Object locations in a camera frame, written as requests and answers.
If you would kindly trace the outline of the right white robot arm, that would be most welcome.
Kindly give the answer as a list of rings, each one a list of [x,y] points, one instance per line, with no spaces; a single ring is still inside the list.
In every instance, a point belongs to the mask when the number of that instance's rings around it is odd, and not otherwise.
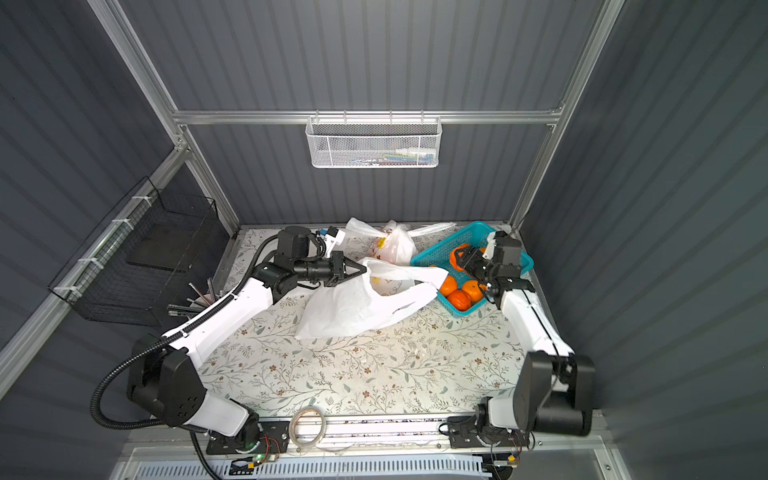
[[[484,398],[476,429],[521,434],[586,436],[592,429],[596,369],[560,337],[522,274],[522,243],[494,231],[484,249],[457,248],[451,259],[478,282],[481,291],[509,321],[525,358],[510,394]]]

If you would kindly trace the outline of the teal plastic basket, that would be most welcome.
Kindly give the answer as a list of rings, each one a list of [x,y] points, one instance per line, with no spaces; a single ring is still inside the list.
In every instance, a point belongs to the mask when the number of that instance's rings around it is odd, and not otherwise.
[[[416,255],[411,260],[411,264],[413,266],[419,266],[419,267],[443,268],[448,272],[448,275],[453,276],[457,280],[459,289],[461,289],[462,285],[466,281],[474,280],[474,279],[471,276],[469,276],[466,272],[456,271],[451,267],[449,263],[450,252],[457,246],[464,243],[477,247],[483,252],[484,248],[486,247],[488,235],[494,231],[502,231],[502,230],[497,230],[484,222],[480,222],[480,221],[474,222],[469,226],[462,228],[458,232],[449,235],[448,237],[439,241],[435,245],[427,248],[422,253]],[[533,259],[526,252],[524,252],[524,250],[522,253],[521,264],[522,264],[522,276],[528,273],[529,271],[531,271],[534,267]],[[529,281],[528,281],[527,290],[530,292],[534,290],[532,284]],[[459,312],[455,310],[453,306],[447,301],[446,297],[443,297],[440,294],[440,292],[438,293],[438,301],[448,310],[448,312],[452,316],[460,318],[460,317],[466,317],[474,313],[475,311],[480,309],[480,307],[484,306],[489,302],[498,305],[501,300],[487,300],[486,298],[484,298],[480,302],[473,304],[473,306],[465,312]]]

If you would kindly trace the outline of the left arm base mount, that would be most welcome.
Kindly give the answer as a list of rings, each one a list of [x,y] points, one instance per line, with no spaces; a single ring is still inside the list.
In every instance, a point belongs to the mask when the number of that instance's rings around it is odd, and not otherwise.
[[[249,420],[234,437],[213,432],[209,436],[205,453],[208,455],[283,454],[290,440],[288,429],[288,421]]]

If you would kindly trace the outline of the cartoon printed plastic bag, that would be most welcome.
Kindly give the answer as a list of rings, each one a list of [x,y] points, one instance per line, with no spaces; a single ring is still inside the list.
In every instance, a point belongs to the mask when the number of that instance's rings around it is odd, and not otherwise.
[[[415,238],[443,232],[455,226],[453,222],[442,222],[410,229],[406,224],[390,220],[382,229],[378,229],[352,217],[345,226],[345,233],[372,241],[367,257],[405,266],[417,254]]]

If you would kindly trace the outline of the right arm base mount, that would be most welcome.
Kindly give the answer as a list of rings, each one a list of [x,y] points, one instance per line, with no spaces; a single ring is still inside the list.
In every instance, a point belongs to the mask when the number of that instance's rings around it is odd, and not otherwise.
[[[447,437],[453,449],[507,448],[524,449],[528,437],[519,430],[482,424],[475,416],[451,416],[438,426],[438,433]]]

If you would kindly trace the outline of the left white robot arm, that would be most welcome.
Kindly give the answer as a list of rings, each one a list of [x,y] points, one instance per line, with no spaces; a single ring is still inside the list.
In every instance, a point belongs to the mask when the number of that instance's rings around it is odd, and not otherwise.
[[[336,249],[336,227],[312,231],[289,226],[257,248],[242,279],[220,299],[160,338],[135,346],[128,368],[128,399],[169,427],[236,437],[257,416],[207,389],[198,373],[207,358],[256,315],[296,288],[335,287],[366,273]]]

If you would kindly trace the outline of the clear plastic bag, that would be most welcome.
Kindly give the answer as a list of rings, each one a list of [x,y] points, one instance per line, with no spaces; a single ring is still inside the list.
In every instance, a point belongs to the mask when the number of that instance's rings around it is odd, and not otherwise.
[[[353,337],[397,324],[436,299],[448,272],[440,267],[394,265],[374,258],[361,264],[366,272],[310,297],[295,332],[298,340]],[[375,279],[404,281],[408,287],[382,295]]]

